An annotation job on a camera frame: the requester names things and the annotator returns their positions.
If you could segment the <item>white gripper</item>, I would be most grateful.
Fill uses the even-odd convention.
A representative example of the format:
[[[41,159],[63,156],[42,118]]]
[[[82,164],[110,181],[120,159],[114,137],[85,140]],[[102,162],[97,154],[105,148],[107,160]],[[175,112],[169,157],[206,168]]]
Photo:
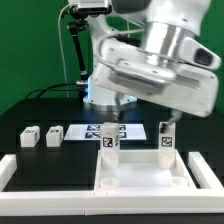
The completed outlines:
[[[182,118],[182,112],[206,117],[213,111],[218,79],[209,70],[185,63],[172,68],[152,65],[140,49],[110,37],[97,41],[95,57],[94,82],[119,92],[113,112],[117,121],[122,118],[122,93],[174,109],[171,118],[162,123],[162,134]]]

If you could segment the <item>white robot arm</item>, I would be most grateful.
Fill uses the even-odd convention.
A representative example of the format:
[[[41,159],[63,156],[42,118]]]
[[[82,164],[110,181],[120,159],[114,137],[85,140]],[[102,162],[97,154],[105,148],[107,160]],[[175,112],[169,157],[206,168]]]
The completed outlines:
[[[211,0],[68,0],[70,15],[86,19],[95,68],[89,78],[96,105],[119,120],[135,97],[184,113],[211,114],[221,58],[197,41]]]

